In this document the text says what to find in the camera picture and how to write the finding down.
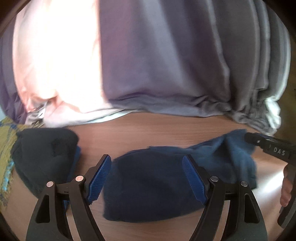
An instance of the blue cloth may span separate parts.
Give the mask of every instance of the blue cloth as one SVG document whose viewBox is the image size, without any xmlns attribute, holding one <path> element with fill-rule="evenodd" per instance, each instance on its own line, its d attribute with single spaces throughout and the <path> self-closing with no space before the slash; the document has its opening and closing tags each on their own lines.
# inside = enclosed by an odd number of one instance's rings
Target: blue cloth
<svg viewBox="0 0 296 241">
<path fill-rule="evenodd" d="M 148 222 L 181 216 L 202 208 L 182 168 L 192 155 L 210 175 L 226 183 L 247 181 L 256 187 L 254 146 L 244 141 L 246 130 L 191 146 L 149 147 L 131 151 L 112 162 L 104 186 L 104 217 L 111 221 Z"/>
</svg>

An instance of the wooden table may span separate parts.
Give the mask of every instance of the wooden table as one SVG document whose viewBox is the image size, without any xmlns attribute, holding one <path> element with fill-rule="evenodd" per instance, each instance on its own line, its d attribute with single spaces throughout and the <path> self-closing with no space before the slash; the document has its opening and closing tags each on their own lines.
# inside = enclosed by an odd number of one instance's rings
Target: wooden table
<svg viewBox="0 0 296 241">
<path fill-rule="evenodd" d="M 80 138 L 81 158 L 76 174 L 85 174 L 95 166 L 100 157 L 107 153 L 112 159 L 128 151 L 148 146 L 188 147 L 235 129 L 247 128 L 224 117 L 189 118 L 149 113 L 132 113 L 105 123 L 74 126 Z M 256 149 L 253 158 L 257 163 L 258 188 L 255 197 L 261 208 L 269 239 L 275 240 L 282 229 L 277 224 L 280 210 L 280 191 L 285 163 Z M 25 187 L 17 173 L 8 207 L 2 213 L 21 241 L 25 240 L 31 214 L 37 199 Z M 220 240 L 227 218 L 229 202 L 225 202 L 223 215 L 215 240 Z M 111 222 L 103 218 L 104 203 L 102 194 L 91 205 L 95 220 L 106 241 L 188 241 L 198 223 L 202 210 L 170 220 L 150 223 Z M 80 240 L 71 210 L 67 212 L 74 241 Z"/>
</svg>

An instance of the hand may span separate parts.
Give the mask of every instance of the hand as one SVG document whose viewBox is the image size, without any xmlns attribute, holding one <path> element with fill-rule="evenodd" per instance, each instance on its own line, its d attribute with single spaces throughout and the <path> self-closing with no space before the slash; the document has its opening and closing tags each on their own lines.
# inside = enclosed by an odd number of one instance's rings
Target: hand
<svg viewBox="0 0 296 241">
<path fill-rule="evenodd" d="M 281 200 L 280 203 L 283 207 L 286 207 L 291 200 L 291 191 L 293 189 L 293 184 L 288 180 L 287 166 L 284 168 L 284 180 L 281 189 Z"/>
</svg>

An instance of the gray cloth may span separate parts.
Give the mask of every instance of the gray cloth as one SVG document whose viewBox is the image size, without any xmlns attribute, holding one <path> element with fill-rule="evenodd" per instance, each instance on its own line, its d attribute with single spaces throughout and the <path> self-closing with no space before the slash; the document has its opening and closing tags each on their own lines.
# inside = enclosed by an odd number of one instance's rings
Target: gray cloth
<svg viewBox="0 0 296 241">
<path fill-rule="evenodd" d="M 257 105 L 258 91 L 268 87 L 268 71 L 270 63 L 270 24 L 267 8 L 262 0 L 254 0 L 260 26 L 260 62 L 255 83 L 252 104 Z"/>
<path fill-rule="evenodd" d="M 18 95 L 12 67 L 12 39 L 15 18 L 0 37 L 0 106 L 3 112 L 16 123 L 24 124 L 25 107 Z"/>
<path fill-rule="evenodd" d="M 104 0 L 100 7 L 103 87 L 114 106 L 189 116 L 230 110 L 211 0 Z"/>
<path fill-rule="evenodd" d="M 264 105 L 252 105 L 268 66 L 268 29 L 252 0 L 101 0 L 100 11 L 103 88 L 114 107 L 226 114 L 274 133 Z"/>
<path fill-rule="evenodd" d="M 284 79 L 287 64 L 287 29 L 276 13 L 267 7 L 271 31 L 271 58 L 268 73 L 269 85 L 258 93 L 260 100 L 277 95 L 280 89 L 285 89 L 287 80 Z"/>
<path fill-rule="evenodd" d="M 230 69 L 232 107 L 248 113 L 259 68 L 260 28 L 253 0 L 213 0 L 223 54 Z"/>
</svg>

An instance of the textured blue pad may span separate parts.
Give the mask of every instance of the textured blue pad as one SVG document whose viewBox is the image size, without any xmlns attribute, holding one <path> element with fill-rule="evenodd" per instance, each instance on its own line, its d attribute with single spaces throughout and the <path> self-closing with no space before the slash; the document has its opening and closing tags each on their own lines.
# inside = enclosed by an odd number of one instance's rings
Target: textured blue pad
<svg viewBox="0 0 296 241">
<path fill-rule="evenodd" d="M 93 201 L 98 199 L 110 169 L 111 169 L 111 157 L 108 156 L 106 157 L 106 159 L 104 160 L 100 168 L 98 169 L 92 182 L 89 184 L 89 194 L 87 196 L 87 201 L 89 205 L 92 204 Z"/>
<path fill-rule="evenodd" d="M 183 157 L 182 166 L 196 200 L 201 201 L 201 203 L 205 205 L 207 203 L 205 186 L 187 156 Z"/>
</svg>

